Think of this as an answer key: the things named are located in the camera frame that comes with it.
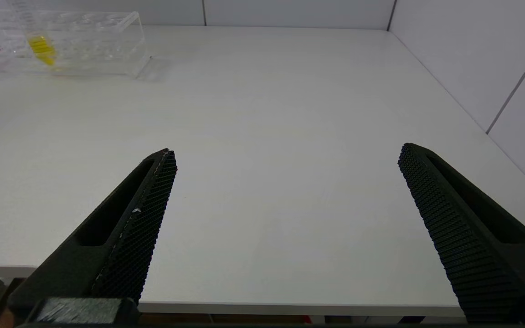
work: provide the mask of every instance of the wall seam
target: wall seam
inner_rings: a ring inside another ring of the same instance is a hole
[[[202,0],[202,15],[204,15],[204,26],[207,26],[208,21],[206,21],[206,0]]]
[[[498,118],[502,115],[502,113],[504,112],[504,109],[506,108],[506,106],[508,105],[508,103],[510,102],[510,100],[512,100],[512,97],[513,95],[516,93],[517,89],[520,87],[521,83],[524,81],[525,79],[525,71],[524,73],[521,75],[520,79],[518,80],[518,82],[516,83],[516,86],[514,87],[514,89],[512,90],[512,92],[510,92],[510,94],[508,95],[508,98],[506,98],[506,101],[504,102],[504,104],[502,105],[502,107],[499,109],[499,112],[498,114],[496,114],[494,120],[492,121],[492,123],[489,125],[489,128],[487,129],[487,131],[485,131],[486,134],[489,134],[491,129],[494,128],[494,125],[495,123],[498,121]]]
[[[394,9],[396,9],[396,2],[398,2],[398,0],[394,0],[392,10],[390,11],[390,19],[388,19],[388,27],[386,27],[386,31],[388,32],[390,32],[390,25],[392,25],[392,17],[394,16]]]

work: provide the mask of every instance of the white table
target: white table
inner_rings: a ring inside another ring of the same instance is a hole
[[[385,31],[148,27],[152,81],[0,81],[0,277],[146,155],[179,172],[146,312],[461,311],[396,161],[431,148],[525,224],[525,177]]]

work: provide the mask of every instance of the textured grip pad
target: textured grip pad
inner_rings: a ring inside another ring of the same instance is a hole
[[[525,322],[525,227],[432,151],[398,160],[469,322]]]

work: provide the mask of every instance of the yellow liquid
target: yellow liquid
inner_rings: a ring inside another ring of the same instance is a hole
[[[30,44],[31,50],[36,55],[36,58],[42,62],[45,62],[47,65],[54,65],[54,56],[56,56],[56,50],[54,50],[54,47],[48,43],[48,40],[46,40],[45,37],[32,37],[31,39],[27,40],[27,42]]]

